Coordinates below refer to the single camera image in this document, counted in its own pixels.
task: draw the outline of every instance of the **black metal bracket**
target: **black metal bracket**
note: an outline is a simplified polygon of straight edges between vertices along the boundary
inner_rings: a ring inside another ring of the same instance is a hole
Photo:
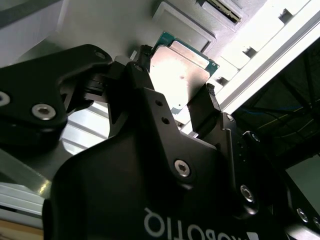
[[[252,172],[260,186],[257,193],[272,215],[283,224],[289,235],[291,231],[303,231],[307,227],[320,234],[314,219],[319,214],[312,207],[288,173],[270,160],[257,135],[251,131],[243,134],[248,146],[248,158]]]

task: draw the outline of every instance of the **printed logo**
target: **printed logo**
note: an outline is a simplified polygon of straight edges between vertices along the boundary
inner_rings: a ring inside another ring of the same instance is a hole
[[[147,212],[147,215],[144,218],[144,229],[154,238],[160,238],[165,234],[168,240],[194,240],[194,236],[197,234],[197,236],[201,236],[201,240],[242,240],[240,237],[236,238],[232,235],[229,236],[224,232],[217,233],[212,229],[206,229],[204,231],[195,224],[189,225],[186,232],[183,232],[182,222],[180,220],[176,223],[178,231],[177,236],[174,236],[172,233],[173,225],[170,217],[167,217],[165,222],[159,214],[152,212],[149,208],[146,207],[144,210]],[[150,227],[151,219],[158,221],[158,229],[152,229]],[[259,240],[256,232],[247,232],[246,234],[249,238],[248,240]]]

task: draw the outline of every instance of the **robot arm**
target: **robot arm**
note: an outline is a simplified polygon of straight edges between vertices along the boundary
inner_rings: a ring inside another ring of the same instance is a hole
[[[317,212],[212,85],[188,103],[198,137],[178,130],[151,52],[124,66],[83,45],[0,69],[1,172],[46,198],[44,239],[317,239]],[[108,103],[110,138],[70,156],[68,115],[93,101]]]

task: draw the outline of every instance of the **metal bolt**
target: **metal bolt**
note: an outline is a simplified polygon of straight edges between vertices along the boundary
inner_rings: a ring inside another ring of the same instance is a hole
[[[318,229],[320,229],[320,222],[316,217],[313,218],[313,222],[318,227]]]
[[[0,107],[10,103],[10,97],[3,91],[0,91]]]
[[[56,110],[48,104],[37,104],[32,107],[32,114],[41,120],[50,120],[56,115]]]
[[[138,69],[140,72],[143,72],[143,69],[139,65],[135,64],[134,67]]]
[[[298,215],[302,219],[302,221],[304,221],[305,223],[307,223],[309,221],[307,215],[304,213],[304,211],[302,211],[301,208],[298,208],[296,210],[296,212],[298,213]]]
[[[230,122],[234,121],[234,118],[231,115],[227,114],[226,117],[230,120]]]
[[[257,135],[251,132],[251,136],[254,140],[256,140],[257,142],[260,142],[260,139],[257,137]]]
[[[102,54],[101,52],[96,52],[95,55],[101,59],[106,59],[106,56],[104,54]]]
[[[240,191],[241,191],[241,194],[249,203],[252,203],[255,200],[253,194],[251,193],[250,189],[246,185],[241,185]]]
[[[175,161],[174,167],[182,177],[188,177],[190,175],[190,168],[185,161],[182,161],[182,160]]]

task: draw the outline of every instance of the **metal plate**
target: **metal plate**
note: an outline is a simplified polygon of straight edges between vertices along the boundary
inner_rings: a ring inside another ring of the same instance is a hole
[[[170,108],[182,109],[207,82],[209,73],[167,46],[159,46],[152,59],[150,77]]]
[[[199,54],[196,54],[194,51],[191,51],[189,48],[182,45],[178,41],[173,41],[170,48],[180,53],[182,56],[185,56],[187,59],[191,60],[195,64],[198,64],[200,67],[204,69],[209,65],[209,61],[207,59],[203,58]]]
[[[187,43],[197,51],[207,54],[215,45],[215,36],[197,21],[167,2],[161,2],[152,20],[166,32]]]

